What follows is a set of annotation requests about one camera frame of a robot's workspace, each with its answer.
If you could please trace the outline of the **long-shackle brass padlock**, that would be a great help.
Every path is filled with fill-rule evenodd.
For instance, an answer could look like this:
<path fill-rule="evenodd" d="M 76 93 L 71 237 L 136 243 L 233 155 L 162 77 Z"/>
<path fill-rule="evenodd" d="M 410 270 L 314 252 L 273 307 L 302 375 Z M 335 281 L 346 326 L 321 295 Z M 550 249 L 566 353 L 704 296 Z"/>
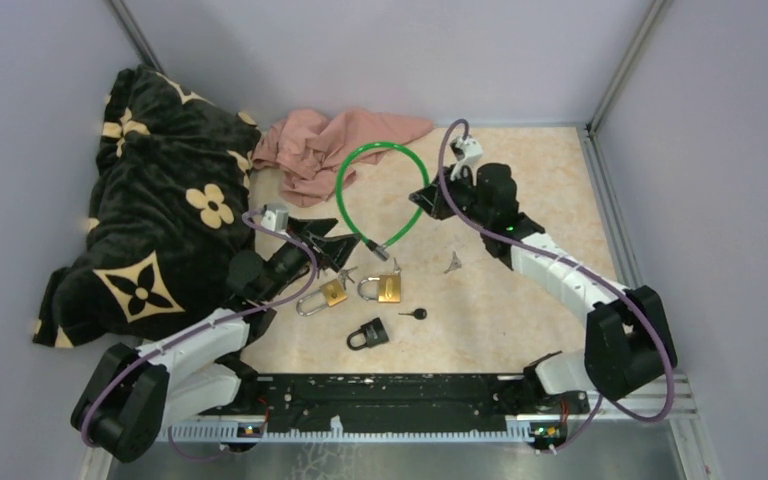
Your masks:
<path fill-rule="evenodd" d="M 342 303 L 347 298 L 345 282 L 339 279 L 331 280 L 301 297 L 296 303 L 296 313 L 303 317 L 312 316 Z"/>

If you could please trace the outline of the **small silver key pair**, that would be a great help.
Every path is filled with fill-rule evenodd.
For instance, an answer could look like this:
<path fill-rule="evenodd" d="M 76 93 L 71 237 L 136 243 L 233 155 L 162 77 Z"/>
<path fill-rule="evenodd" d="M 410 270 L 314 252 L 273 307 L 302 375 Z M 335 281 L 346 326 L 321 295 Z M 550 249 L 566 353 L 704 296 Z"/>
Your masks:
<path fill-rule="evenodd" d="M 356 281 L 352 278 L 351 274 L 353 271 L 357 269 L 357 266 L 355 267 L 349 267 L 349 268 L 343 268 L 337 273 L 337 279 L 338 281 L 345 286 L 347 282 L 355 284 Z"/>

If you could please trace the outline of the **cable lock keys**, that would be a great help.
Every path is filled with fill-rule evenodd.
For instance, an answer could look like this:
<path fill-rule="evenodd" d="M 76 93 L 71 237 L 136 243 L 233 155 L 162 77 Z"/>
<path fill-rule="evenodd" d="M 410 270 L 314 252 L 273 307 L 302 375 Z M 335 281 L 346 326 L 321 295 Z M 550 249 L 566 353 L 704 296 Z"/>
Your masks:
<path fill-rule="evenodd" d="M 457 253 L 455 251 L 452 252 L 451 260 L 447 268 L 443 271 L 444 274 L 449 274 L 453 271 L 456 271 L 462 267 L 462 262 L 459 259 Z"/>

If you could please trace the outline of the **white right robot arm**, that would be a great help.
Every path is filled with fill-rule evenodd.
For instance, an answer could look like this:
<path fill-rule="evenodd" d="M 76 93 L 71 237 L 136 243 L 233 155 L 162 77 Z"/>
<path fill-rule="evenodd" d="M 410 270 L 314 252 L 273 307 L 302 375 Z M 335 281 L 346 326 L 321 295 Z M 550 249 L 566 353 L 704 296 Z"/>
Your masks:
<path fill-rule="evenodd" d="M 587 269 L 519 208 L 507 165 L 490 163 L 457 177 L 444 168 L 410 200 L 436 220 L 463 215 L 478 225 L 487 252 L 510 270 L 540 284 L 585 327 L 585 346 L 529 365 L 523 398 L 550 411 L 563 393 L 596 390 L 617 401 L 672 371 L 678 363 L 657 292 L 630 288 Z"/>

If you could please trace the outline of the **black padlock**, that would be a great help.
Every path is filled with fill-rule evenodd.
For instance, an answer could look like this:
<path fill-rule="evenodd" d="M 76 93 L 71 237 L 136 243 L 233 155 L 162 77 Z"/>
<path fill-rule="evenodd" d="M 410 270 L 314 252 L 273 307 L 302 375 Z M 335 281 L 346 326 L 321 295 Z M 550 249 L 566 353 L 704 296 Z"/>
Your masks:
<path fill-rule="evenodd" d="M 347 347 L 352 351 L 360 351 L 386 344 L 390 341 L 383 321 L 374 318 L 361 325 L 347 336 Z"/>

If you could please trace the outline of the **large brass padlock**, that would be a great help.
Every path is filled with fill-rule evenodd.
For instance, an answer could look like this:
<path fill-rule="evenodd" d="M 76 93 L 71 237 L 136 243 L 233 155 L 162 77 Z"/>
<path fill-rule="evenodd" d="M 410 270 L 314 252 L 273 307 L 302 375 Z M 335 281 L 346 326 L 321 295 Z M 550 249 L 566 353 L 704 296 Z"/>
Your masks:
<path fill-rule="evenodd" d="M 376 303 L 396 304 L 402 300 L 402 277 L 400 274 L 383 274 L 362 279 L 357 286 L 358 295 Z"/>

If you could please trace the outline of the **black-head key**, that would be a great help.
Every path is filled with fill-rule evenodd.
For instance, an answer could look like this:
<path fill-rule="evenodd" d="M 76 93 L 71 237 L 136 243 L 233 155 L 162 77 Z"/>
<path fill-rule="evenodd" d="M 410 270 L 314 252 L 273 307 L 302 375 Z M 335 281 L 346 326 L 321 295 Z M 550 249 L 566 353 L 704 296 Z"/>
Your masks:
<path fill-rule="evenodd" d="M 425 320 L 428 316 L 428 311 L 425 308 L 416 308 L 410 312 L 401 312 L 401 316 L 408 316 L 415 320 Z"/>

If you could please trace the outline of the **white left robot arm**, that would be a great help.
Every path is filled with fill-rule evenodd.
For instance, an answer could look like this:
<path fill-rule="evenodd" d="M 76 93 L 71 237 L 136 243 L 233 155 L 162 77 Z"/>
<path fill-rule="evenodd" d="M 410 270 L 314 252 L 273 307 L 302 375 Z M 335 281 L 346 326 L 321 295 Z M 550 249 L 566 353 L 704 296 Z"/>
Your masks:
<path fill-rule="evenodd" d="M 362 238 L 330 236 L 336 224 L 265 212 L 257 230 L 283 244 L 269 258 L 251 248 L 231 258 L 226 303 L 165 338 L 108 348 L 71 414 L 84 443 L 128 463 L 180 421 L 226 406 L 252 411 L 260 388 L 242 350 L 265 335 L 279 306 L 303 300 L 321 270 L 344 269 Z"/>

